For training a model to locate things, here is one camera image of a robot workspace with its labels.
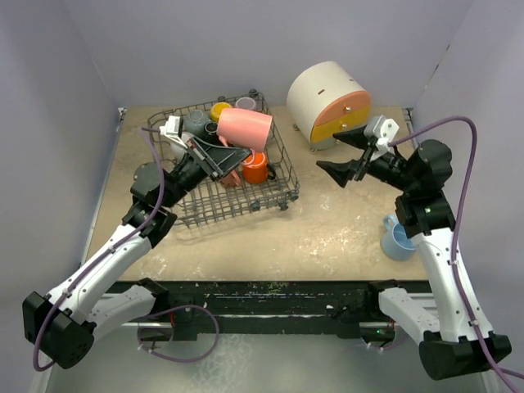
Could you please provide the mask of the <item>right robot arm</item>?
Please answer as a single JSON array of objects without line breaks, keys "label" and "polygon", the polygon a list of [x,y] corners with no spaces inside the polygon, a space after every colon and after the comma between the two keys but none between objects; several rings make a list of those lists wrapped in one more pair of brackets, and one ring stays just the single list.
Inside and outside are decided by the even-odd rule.
[{"label": "right robot arm", "polygon": [[456,239],[459,222],[442,191],[452,174],[451,150],[428,139],[404,158],[389,146],[391,137],[374,136],[360,128],[335,133],[336,140],[363,154],[346,163],[318,161],[341,187],[368,174],[401,190],[395,213],[426,270],[436,314],[429,313],[392,281],[379,283],[364,300],[373,320],[395,320],[417,343],[422,366],[436,381],[488,370],[499,372],[499,361],[512,347],[496,334],[472,289]]}]

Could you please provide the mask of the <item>yellow mug black handle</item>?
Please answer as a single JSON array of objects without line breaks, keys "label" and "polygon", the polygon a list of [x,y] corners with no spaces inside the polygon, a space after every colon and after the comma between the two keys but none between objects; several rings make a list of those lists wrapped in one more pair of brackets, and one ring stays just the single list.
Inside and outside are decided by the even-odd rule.
[{"label": "yellow mug black handle", "polygon": [[228,102],[216,102],[211,108],[210,108],[210,118],[214,122],[219,122],[219,118],[223,112],[224,109],[232,108],[232,105]]}]

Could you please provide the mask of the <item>purple mug black handle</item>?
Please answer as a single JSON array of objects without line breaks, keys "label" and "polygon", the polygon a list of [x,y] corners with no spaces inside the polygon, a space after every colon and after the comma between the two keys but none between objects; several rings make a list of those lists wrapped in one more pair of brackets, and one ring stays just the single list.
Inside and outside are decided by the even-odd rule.
[{"label": "purple mug black handle", "polygon": [[235,101],[234,106],[237,109],[256,111],[258,104],[257,101],[252,97],[240,97]]}]

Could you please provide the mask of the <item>white mug black handle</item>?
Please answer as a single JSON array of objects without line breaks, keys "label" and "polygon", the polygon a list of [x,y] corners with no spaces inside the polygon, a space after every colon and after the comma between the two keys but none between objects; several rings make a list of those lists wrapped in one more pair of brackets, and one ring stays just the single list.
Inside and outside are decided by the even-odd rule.
[{"label": "white mug black handle", "polygon": [[204,126],[204,140],[210,144],[218,145],[220,143],[217,134],[218,124],[214,121],[209,121]]}]

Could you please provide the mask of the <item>orange mug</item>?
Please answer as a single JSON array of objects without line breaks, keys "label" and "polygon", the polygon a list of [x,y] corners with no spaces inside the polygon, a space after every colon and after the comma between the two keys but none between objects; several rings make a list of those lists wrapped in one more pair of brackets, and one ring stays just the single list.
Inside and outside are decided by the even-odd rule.
[{"label": "orange mug", "polygon": [[256,152],[242,162],[242,177],[247,183],[262,184],[277,177],[265,152]]}]

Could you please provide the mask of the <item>salmon pink mug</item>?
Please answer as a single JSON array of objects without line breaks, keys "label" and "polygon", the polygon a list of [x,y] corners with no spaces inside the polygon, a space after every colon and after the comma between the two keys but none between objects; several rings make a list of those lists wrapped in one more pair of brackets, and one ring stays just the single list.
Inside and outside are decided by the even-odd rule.
[{"label": "salmon pink mug", "polygon": [[234,169],[232,172],[230,172],[228,175],[220,179],[220,183],[224,187],[238,187],[242,185],[242,180],[238,174],[238,172]]}]

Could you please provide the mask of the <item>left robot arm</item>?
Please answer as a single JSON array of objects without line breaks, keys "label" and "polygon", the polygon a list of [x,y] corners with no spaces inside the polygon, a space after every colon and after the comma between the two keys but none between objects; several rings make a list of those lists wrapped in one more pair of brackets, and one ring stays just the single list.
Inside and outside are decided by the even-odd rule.
[{"label": "left robot arm", "polygon": [[33,368],[74,367],[93,344],[136,318],[159,321],[185,307],[150,278],[104,300],[121,274],[153,250],[173,227],[170,208],[201,182],[218,180],[251,155],[245,147],[226,147],[200,138],[175,140],[186,155],[172,171],[163,169],[154,152],[135,172],[132,205],[108,241],[77,271],[47,294],[30,293],[22,303],[25,339],[33,344]]}]

